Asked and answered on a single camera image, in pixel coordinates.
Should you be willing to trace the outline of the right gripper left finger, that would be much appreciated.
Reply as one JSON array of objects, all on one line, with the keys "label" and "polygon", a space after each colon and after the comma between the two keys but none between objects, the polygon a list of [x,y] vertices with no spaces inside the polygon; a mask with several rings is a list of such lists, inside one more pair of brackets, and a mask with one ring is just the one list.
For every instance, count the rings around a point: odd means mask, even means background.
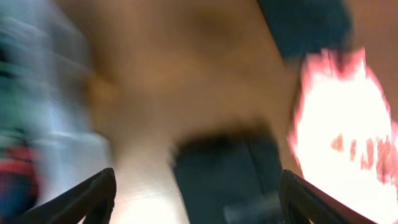
[{"label": "right gripper left finger", "polygon": [[19,215],[12,224],[108,224],[114,208],[116,178],[105,168],[41,206]]}]

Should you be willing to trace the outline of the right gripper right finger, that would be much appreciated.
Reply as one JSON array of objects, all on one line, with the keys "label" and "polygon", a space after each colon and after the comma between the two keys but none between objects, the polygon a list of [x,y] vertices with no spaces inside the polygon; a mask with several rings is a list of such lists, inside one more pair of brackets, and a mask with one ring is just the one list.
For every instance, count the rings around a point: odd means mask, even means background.
[{"label": "right gripper right finger", "polygon": [[291,170],[282,171],[279,198],[288,224],[374,224]]}]

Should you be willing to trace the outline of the red plaid flannel shirt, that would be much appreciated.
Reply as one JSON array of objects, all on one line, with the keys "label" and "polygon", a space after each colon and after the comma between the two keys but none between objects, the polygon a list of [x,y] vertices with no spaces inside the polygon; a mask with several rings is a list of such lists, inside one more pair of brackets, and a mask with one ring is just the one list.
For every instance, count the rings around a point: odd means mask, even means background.
[{"label": "red plaid flannel shirt", "polygon": [[29,146],[1,151],[1,223],[8,223],[35,205],[40,192],[37,161]]}]

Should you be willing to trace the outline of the green garment with tape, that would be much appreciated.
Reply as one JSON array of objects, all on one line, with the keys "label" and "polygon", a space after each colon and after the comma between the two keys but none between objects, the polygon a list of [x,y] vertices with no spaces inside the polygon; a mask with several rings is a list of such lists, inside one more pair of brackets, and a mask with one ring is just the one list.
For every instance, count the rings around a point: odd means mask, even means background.
[{"label": "green garment with tape", "polygon": [[1,28],[1,145],[36,145],[45,134],[40,63],[34,48]]}]

